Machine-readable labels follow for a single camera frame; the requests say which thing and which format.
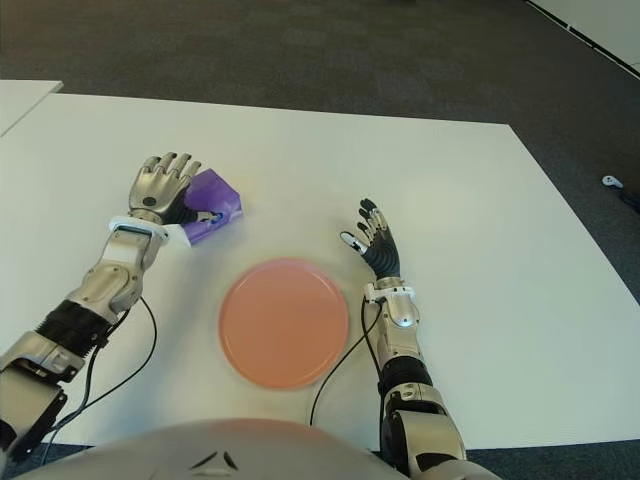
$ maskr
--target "gray carpet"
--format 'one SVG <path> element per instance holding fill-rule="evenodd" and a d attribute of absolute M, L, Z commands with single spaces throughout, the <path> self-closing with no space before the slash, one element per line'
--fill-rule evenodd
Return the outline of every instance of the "gray carpet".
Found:
<path fill-rule="evenodd" d="M 640 81 L 519 0 L 0 5 L 2 78 L 61 79 L 67 93 L 508 123 L 640 299 L 640 216 L 599 183 L 612 173 L 640 190 Z M 472 458 L 507 478 L 633 478 L 640 442 Z"/>

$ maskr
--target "white table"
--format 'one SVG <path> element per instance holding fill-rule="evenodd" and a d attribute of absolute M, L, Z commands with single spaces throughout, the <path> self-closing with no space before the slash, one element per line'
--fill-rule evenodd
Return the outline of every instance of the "white table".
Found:
<path fill-rule="evenodd" d="M 469 448 L 640 436 L 640 308 L 506 125 L 50 95 L 0 142 L 0 349 L 78 285 L 140 163 L 166 151 L 216 169 L 246 215 L 194 249 L 161 251 L 145 276 L 153 361 L 58 440 L 101 444 L 201 418 L 305 422 L 315 388 L 272 391 L 236 374 L 218 309 L 247 268 L 302 257 L 342 288 L 356 338 L 371 275 L 338 232 L 365 195 L 393 228 L 423 351 Z M 136 307 L 97 362 L 94 392 L 138 365 L 150 331 Z M 317 423 L 375 448 L 367 355 L 329 383 Z M 82 388 L 69 386 L 69 409 Z"/>
<path fill-rule="evenodd" d="M 0 137 L 62 82 L 44 80 L 0 80 Z"/>

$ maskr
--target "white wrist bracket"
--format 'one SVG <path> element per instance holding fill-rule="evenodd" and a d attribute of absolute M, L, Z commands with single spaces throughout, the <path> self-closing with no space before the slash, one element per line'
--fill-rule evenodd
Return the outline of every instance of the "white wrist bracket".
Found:
<path fill-rule="evenodd" d="M 142 230 L 143 232 L 149 232 L 152 238 L 157 238 L 162 242 L 162 245 L 169 241 L 169 232 L 162 225 L 149 222 L 135 217 L 127 217 L 124 215 L 118 215 L 113 217 L 109 222 L 109 229 L 111 231 L 117 230 L 120 227 L 129 227 L 136 230 Z"/>
<path fill-rule="evenodd" d="M 364 286 L 364 297 L 367 303 L 377 303 L 380 300 L 389 300 L 394 297 L 409 297 L 411 300 L 416 298 L 416 292 L 411 287 L 399 286 L 376 290 L 373 283 L 367 283 Z"/>

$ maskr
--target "purple plastic bag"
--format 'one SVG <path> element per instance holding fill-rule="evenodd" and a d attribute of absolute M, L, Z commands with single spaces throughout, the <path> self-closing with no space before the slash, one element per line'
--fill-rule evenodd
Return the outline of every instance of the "purple plastic bag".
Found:
<path fill-rule="evenodd" d="M 242 204 L 238 192 L 211 169 L 205 170 L 193 178 L 185 195 L 184 203 L 192 210 L 219 214 L 210 222 L 193 222 L 182 225 L 191 245 L 195 245 L 242 215 Z"/>

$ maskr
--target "plate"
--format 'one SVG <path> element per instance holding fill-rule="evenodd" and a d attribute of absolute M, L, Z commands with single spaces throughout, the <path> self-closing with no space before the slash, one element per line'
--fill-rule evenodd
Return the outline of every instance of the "plate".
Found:
<path fill-rule="evenodd" d="M 224 299 L 219 335 L 234 368 L 265 387 L 320 378 L 344 350 L 349 313 L 338 287 L 314 265 L 272 260 L 246 272 Z"/>

